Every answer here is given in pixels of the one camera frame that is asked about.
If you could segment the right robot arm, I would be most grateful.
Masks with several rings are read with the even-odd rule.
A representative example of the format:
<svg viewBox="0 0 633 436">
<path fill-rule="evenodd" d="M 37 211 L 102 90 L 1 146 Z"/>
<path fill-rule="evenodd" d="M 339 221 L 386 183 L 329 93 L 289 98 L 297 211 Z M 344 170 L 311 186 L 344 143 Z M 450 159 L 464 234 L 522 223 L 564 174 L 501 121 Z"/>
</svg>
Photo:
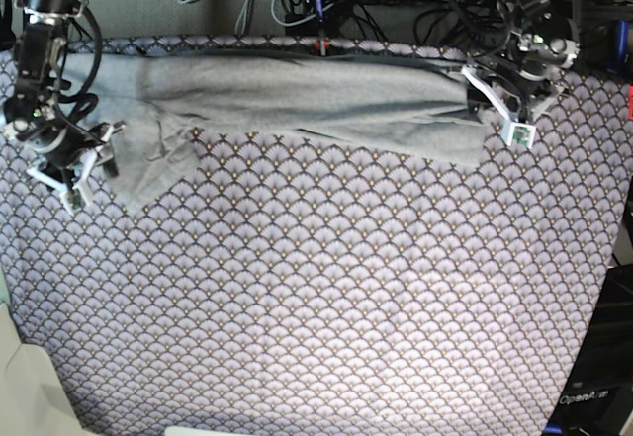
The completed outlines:
<svg viewBox="0 0 633 436">
<path fill-rule="evenodd" d="M 89 178 L 101 167 L 115 177 L 112 138 L 125 123 L 101 123 L 91 129 L 81 123 L 97 107 L 91 87 L 103 56 L 103 37 L 88 0 L 17 0 L 26 17 L 14 47 L 17 78 L 12 96 L 1 110 L 1 132 L 33 152 L 38 162 L 28 169 L 47 186 L 64 208 L 75 214 L 94 201 Z M 85 18 L 94 40 L 93 60 L 77 92 L 69 94 L 66 66 L 71 24 Z"/>
</svg>

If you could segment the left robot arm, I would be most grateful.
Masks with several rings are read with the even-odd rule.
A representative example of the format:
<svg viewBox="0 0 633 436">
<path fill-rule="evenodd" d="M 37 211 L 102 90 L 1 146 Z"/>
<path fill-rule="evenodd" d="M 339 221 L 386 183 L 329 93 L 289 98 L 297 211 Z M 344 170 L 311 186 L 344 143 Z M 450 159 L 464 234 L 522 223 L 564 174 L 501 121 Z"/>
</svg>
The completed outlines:
<svg viewBox="0 0 633 436">
<path fill-rule="evenodd" d="M 536 120 L 563 92 L 555 77 L 580 53 L 577 24 L 553 0 L 490 0 L 488 15 L 446 1 L 473 43 L 461 75 L 502 118 L 504 143 L 532 147 Z"/>
</svg>

